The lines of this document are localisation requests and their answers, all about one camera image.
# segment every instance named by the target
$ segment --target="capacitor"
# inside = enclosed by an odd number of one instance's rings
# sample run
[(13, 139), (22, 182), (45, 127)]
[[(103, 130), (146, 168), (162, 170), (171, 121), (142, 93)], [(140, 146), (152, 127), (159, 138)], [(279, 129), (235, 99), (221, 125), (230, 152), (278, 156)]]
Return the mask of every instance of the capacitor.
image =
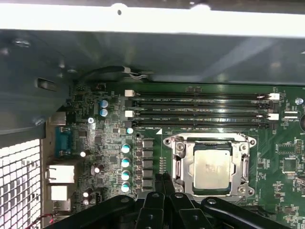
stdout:
[(88, 156), (88, 155), (90, 155), (90, 154), (91, 154), (91, 152), (90, 152), (89, 149), (86, 149), (86, 150), (84, 150), (84, 151), (81, 151), (81, 153), (80, 153), (81, 157), (86, 157), (86, 156)]
[(109, 103), (108, 103), (107, 100), (102, 100), (102, 101), (100, 102), (100, 105), (101, 105), (102, 108), (106, 108), (106, 107), (108, 107)]
[(123, 168), (127, 168), (130, 165), (130, 159), (128, 157), (124, 157), (121, 163)]
[(94, 168), (95, 173), (99, 173), (102, 170), (104, 170), (104, 165), (103, 164), (99, 164), (97, 167)]
[(121, 187), (122, 192), (128, 192), (130, 190), (130, 183), (125, 181)]
[(83, 197), (87, 198), (91, 193), (93, 192), (93, 189), (91, 187), (88, 187), (84, 193), (82, 194)]
[(133, 129), (132, 128), (127, 128), (126, 132), (131, 135), (133, 133)]
[(128, 145), (128, 144), (122, 145), (121, 151), (122, 151), (122, 153), (124, 153), (124, 154), (129, 153), (129, 151), (130, 151), (130, 145)]
[(108, 115), (108, 111), (107, 111), (106, 109), (101, 109), (100, 115), (101, 115), (102, 117), (106, 117), (106, 116)]
[(93, 199), (93, 196), (92, 196), (92, 195), (89, 195), (88, 197), (86, 197), (86, 199), (83, 200), (82, 203), (83, 203), (84, 205), (89, 205), (90, 202), (92, 201), (92, 199)]
[(128, 170), (124, 170), (122, 172), (121, 178), (123, 181), (129, 180), (130, 172)]

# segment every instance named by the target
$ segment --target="gray metal panel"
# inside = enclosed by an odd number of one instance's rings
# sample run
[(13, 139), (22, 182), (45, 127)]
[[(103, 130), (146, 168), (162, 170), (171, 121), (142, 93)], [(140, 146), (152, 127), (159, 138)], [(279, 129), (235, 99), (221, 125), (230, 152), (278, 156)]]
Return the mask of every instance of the gray metal panel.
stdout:
[[(154, 81), (304, 85), (304, 39), (189, 34), (31, 31), (70, 66), (154, 71)], [(95, 79), (115, 79), (115, 74)]]
[(1, 135), (0, 148), (14, 146), (23, 142), (43, 138), (45, 138), (45, 125), (40, 125), (26, 131)]
[[(15, 45), (16, 38), (28, 41), (29, 47)], [(59, 76), (62, 56), (21, 31), (0, 31), (0, 51), (0, 135), (34, 129), (68, 97), (71, 80)], [(37, 78), (54, 82), (57, 91), (38, 88)]]

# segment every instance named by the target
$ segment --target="screw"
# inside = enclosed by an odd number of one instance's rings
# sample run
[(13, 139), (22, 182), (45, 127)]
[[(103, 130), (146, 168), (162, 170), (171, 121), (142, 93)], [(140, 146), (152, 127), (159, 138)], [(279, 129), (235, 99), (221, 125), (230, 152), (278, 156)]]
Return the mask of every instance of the screw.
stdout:
[(240, 146), (240, 149), (241, 149), (241, 150), (246, 150), (246, 149), (247, 149), (247, 146), (246, 146), (245, 144), (242, 144), (242, 145)]
[(94, 118), (92, 118), (92, 117), (88, 118), (88, 123), (93, 124), (94, 123)]
[(242, 188), (239, 189), (239, 191), (240, 191), (241, 193), (245, 193), (245, 192), (246, 192), (246, 189), (245, 189), (244, 187), (242, 187)]
[(177, 197), (177, 198), (182, 198), (182, 197), (183, 197), (183, 194), (181, 194), (181, 193), (176, 193), (176, 194), (175, 194), (175, 197)]
[(209, 204), (216, 204), (216, 200), (214, 200), (214, 199), (208, 199), (208, 203), (209, 203)]
[(128, 199), (127, 197), (121, 199), (121, 202), (122, 202), (122, 203), (127, 203), (128, 201), (129, 201), (129, 199)]
[(177, 146), (176, 146), (176, 149), (177, 149), (178, 151), (184, 150), (184, 144), (183, 144), (183, 143), (178, 143)]
[(301, 105), (301, 104), (303, 104), (303, 102), (304, 102), (304, 100), (302, 98), (295, 99), (295, 104), (297, 104), (297, 105)]
[(36, 119), (35, 125), (39, 126), (41, 124), (44, 124), (45, 122), (46, 122), (46, 120), (44, 118), (40, 117), (40, 118)]
[(29, 48), (31, 45), (31, 43), (29, 41), (21, 39), (21, 38), (17, 38), (16, 40), (14, 40), (13, 43), (21, 48)]

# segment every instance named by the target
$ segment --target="white mesh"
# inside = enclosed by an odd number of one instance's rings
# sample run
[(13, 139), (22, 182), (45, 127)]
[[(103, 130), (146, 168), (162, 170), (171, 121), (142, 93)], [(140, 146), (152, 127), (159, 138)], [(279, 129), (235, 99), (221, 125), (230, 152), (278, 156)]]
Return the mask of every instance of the white mesh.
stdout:
[(41, 215), (40, 172), (39, 139), (0, 149), (0, 229), (25, 229)]

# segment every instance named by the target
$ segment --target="integrated circuit chip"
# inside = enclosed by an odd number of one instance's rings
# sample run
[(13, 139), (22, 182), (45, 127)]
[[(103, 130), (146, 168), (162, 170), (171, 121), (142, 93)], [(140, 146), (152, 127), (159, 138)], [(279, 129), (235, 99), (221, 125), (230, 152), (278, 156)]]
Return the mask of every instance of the integrated circuit chip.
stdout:
[(102, 142), (102, 137), (101, 136), (95, 136), (94, 142), (95, 143), (101, 143)]
[(77, 94), (75, 97), (74, 97), (74, 100), (75, 101), (83, 101), (84, 100), (84, 96), (82, 94)]
[(218, 189), (228, 188), (230, 182), (230, 151), (196, 150), (194, 154), (195, 188)]
[(283, 160), (283, 173), (295, 173), (296, 171), (296, 158), (284, 158)]
[(118, 161), (118, 158), (117, 158), (117, 156), (110, 156), (109, 161), (114, 163), (114, 162)]
[(85, 130), (79, 131), (79, 132), (78, 132), (78, 136), (79, 136), (79, 137), (87, 137), (87, 131), (85, 131)]

